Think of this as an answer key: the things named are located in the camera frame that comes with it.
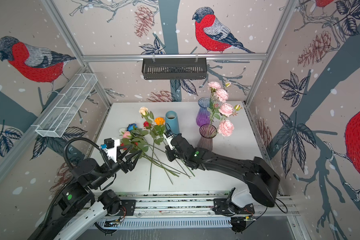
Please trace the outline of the orange artificial rose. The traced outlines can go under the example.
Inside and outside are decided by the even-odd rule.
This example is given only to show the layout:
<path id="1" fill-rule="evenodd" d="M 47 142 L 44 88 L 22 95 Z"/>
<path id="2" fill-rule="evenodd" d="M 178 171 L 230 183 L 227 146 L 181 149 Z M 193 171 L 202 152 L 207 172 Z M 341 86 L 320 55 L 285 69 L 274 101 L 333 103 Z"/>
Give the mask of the orange artificial rose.
<path id="1" fill-rule="evenodd" d="M 167 176 L 169 177 L 169 174 L 175 176 L 175 177 L 179 177 L 180 175 L 185 175 L 187 177 L 191 177 L 190 175 L 188 175 L 188 173 L 184 170 L 184 168 L 178 163 L 178 161 L 176 161 L 178 163 L 178 165 L 180 166 L 180 168 L 182 169 L 181 171 L 172 168 L 166 164 L 164 164 L 161 160 L 159 160 L 159 157 L 156 155 L 155 150 L 159 150 L 160 152 L 163 152 L 164 154 L 166 153 L 166 151 L 164 149 L 161 149 L 160 146 L 165 147 L 168 145 L 168 143 L 165 141 L 164 139 L 164 133 L 166 132 L 166 126 L 165 126 L 165 119 L 162 117 L 157 117 L 154 119 L 154 126 L 152 128 L 151 131 L 151 135 L 154 139 L 154 144 L 152 146 L 152 157 L 155 158 L 156 161 L 156 165 L 160 168 L 162 168 L 165 173 L 167 174 Z"/>

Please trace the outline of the cream peach artificial rose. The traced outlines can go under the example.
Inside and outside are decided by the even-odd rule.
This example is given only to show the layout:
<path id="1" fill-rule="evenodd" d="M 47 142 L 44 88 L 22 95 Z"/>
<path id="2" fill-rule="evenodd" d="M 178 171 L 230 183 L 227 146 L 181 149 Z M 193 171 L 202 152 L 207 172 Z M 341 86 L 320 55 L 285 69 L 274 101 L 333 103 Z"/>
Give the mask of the cream peach artificial rose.
<path id="1" fill-rule="evenodd" d="M 165 119 L 162 117 L 155 118 L 153 112 L 146 107 L 141 107 L 139 113 L 145 121 L 152 125 L 150 129 L 146 130 L 149 131 L 154 143 L 160 145 L 164 141 L 163 134 L 166 132 Z"/>

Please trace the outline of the pink peony spray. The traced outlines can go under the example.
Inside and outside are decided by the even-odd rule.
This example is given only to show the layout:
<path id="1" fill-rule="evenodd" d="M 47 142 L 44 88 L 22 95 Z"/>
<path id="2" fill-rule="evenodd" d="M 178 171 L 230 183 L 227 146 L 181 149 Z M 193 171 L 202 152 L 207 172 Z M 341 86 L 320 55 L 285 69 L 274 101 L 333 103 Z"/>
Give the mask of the pink peony spray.
<path id="1" fill-rule="evenodd" d="M 229 137 L 232 135 L 235 127 L 234 124 L 230 121 L 230 117 L 234 117 L 238 114 L 238 111 L 242 109 L 241 105 L 231 105 L 228 103 L 223 103 L 217 108 L 214 113 L 214 118 L 219 120 L 218 133 L 223 137 Z"/>
<path id="2" fill-rule="evenodd" d="M 219 112 L 219 109 L 221 107 L 221 104 L 227 102 L 229 95 L 228 92 L 218 82 L 209 82 L 208 88 L 210 90 L 210 98 L 208 100 L 209 105 L 207 107 L 207 110 L 210 114 L 210 125 L 212 125 L 215 119 L 222 119 L 222 114 Z"/>

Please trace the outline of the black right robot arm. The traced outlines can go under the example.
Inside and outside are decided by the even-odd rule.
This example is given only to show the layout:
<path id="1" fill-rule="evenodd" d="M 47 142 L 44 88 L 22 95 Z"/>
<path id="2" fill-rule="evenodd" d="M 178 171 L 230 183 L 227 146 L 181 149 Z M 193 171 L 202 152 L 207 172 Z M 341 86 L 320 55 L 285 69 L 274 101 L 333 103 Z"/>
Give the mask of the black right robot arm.
<path id="1" fill-rule="evenodd" d="M 213 211 L 217 215 L 232 217 L 252 214 L 246 206 L 255 202 L 272 208 L 277 201 L 280 177 L 262 158 L 238 160 L 213 153 L 204 148 L 194 148 L 181 134 L 164 133 L 169 161 L 180 159 L 191 169 L 215 171 L 244 182 L 247 188 L 232 188 L 226 201 L 217 202 Z"/>

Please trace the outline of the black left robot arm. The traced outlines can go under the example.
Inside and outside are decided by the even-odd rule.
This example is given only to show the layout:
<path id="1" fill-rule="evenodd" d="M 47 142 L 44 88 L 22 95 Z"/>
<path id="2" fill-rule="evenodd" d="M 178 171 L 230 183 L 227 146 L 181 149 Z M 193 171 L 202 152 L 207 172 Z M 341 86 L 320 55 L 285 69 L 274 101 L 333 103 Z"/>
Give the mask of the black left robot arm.
<path id="1" fill-rule="evenodd" d="M 31 240 L 76 240 L 92 225 L 97 225 L 105 216 L 118 217 L 119 223 L 132 216 L 135 200 L 121 200 L 111 189 L 96 197 L 98 189 L 118 171 L 132 171 L 142 151 L 130 153 L 131 146 L 121 152 L 113 148 L 114 160 L 106 157 L 103 166 L 95 159 L 80 162 L 71 170 L 72 178 L 51 202 L 44 220 L 29 237 Z"/>

